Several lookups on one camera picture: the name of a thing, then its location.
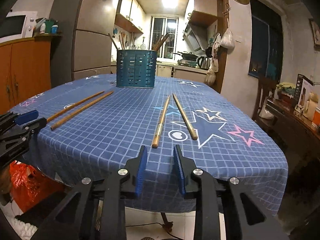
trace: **blue gripper pad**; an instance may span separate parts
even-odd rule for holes
[[[179,152],[181,153],[180,146],[176,145],[173,148],[173,166],[176,171],[176,175],[178,177],[178,181],[179,181],[178,185],[179,185],[180,194],[182,196],[184,196],[186,194],[186,190],[184,187],[184,174],[183,174],[183,170],[182,170],[182,166],[181,166]]]
[[[141,146],[139,155],[141,156],[141,159],[140,159],[140,163],[137,171],[137,180],[136,180],[136,188],[135,188],[135,193],[137,194],[137,196],[139,196],[142,192],[144,174],[147,166],[148,151],[145,146]]]
[[[38,116],[39,116],[39,112],[37,110],[32,110],[30,112],[20,114],[14,122],[17,125],[23,125],[24,123],[37,119]]]

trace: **pink star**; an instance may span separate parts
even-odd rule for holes
[[[20,106],[25,106],[25,107],[27,107],[27,106],[29,106],[30,104],[35,103],[35,102],[36,102],[36,101],[35,101],[34,99],[28,99],[28,100],[24,101],[23,103],[20,103]]]
[[[232,132],[228,132],[228,133],[231,133],[232,135],[235,135],[235,136],[238,136],[240,138],[242,138],[245,143],[251,147],[251,143],[252,142],[256,142],[256,143],[260,143],[260,144],[263,144],[260,140],[256,139],[255,137],[253,137],[253,133],[254,131],[245,131],[245,130],[242,130],[239,126],[235,125],[236,127],[236,131],[232,131]],[[250,137],[248,138],[248,140],[243,136],[241,135],[242,133],[250,133]]]

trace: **picture frame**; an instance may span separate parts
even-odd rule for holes
[[[309,22],[312,29],[313,45],[316,51],[320,51],[320,28],[314,19],[309,19]]]

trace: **wooden chair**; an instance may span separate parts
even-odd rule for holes
[[[263,103],[265,99],[269,97],[270,92],[272,94],[271,98],[274,97],[277,84],[278,84],[277,81],[272,80],[270,78],[266,78],[264,76],[259,77],[258,92],[257,92],[256,103],[254,105],[252,120],[254,120],[265,131],[272,129],[273,120],[268,120],[268,119],[259,117],[259,110],[262,109]]]

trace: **metal screw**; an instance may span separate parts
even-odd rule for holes
[[[232,178],[230,179],[230,182],[231,182],[232,184],[236,185],[236,184],[239,183],[239,179],[236,178],[236,177],[232,177]]]
[[[196,174],[196,175],[202,175],[203,170],[201,170],[201,169],[194,169],[194,170],[193,170],[193,173]]]
[[[124,176],[127,173],[128,173],[128,170],[126,170],[126,169],[119,169],[119,171],[118,171],[118,174],[121,175],[121,176]]]
[[[91,182],[91,179],[90,178],[83,178],[81,182],[82,182],[82,184],[87,185]]]

